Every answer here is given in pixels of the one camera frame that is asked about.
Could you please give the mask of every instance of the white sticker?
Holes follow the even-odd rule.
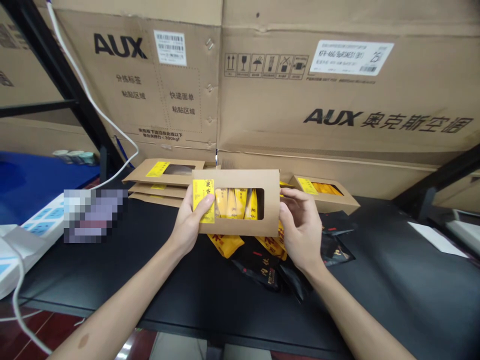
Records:
[[[153,30],[158,60],[161,64],[187,66],[185,34],[181,32]]]
[[[376,76],[393,47],[390,42],[320,40],[310,72]]]

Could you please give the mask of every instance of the red floor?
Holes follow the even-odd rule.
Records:
[[[36,310],[22,308],[27,315]],[[12,307],[8,303],[0,303],[0,318],[13,317]],[[76,323],[81,317],[43,311],[25,319],[26,325],[50,349],[56,349],[75,331]],[[136,328],[122,349],[122,358],[116,360],[148,360],[154,345],[155,331]],[[44,360],[47,355],[35,345],[20,329],[16,321],[0,322],[0,359],[2,360]],[[295,356],[281,352],[271,352],[272,360],[314,360],[311,357]]]

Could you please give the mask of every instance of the hand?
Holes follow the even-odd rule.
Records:
[[[193,211],[192,191],[192,185],[188,186],[185,198],[178,209],[175,226],[168,239],[169,242],[172,242],[180,248],[183,256],[194,248],[199,235],[200,219],[207,210],[210,209],[210,206],[215,200],[213,194],[208,194],[198,203],[195,211]]]
[[[302,272],[314,271],[324,263],[320,256],[322,220],[314,198],[297,189],[282,188],[280,220],[288,256]]]

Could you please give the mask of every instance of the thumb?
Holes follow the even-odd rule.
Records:
[[[196,206],[196,209],[193,211],[193,217],[199,222],[202,216],[210,209],[212,203],[214,202],[215,196],[213,194],[208,194],[205,196]]]
[[[285,238],[288,238],[289,235],[292,234],[292,231],[297,228],[295,227],[294,217],[284,202],[280,203],[280,221],[283,224]]]

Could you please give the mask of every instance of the white power strip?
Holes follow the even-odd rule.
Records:
[[[19,262],[5,240],[21,255],[25,272],[64,233],[64,194],[61,193],[22,226],[0,226],[0,299],[10,294],[19,281]]]

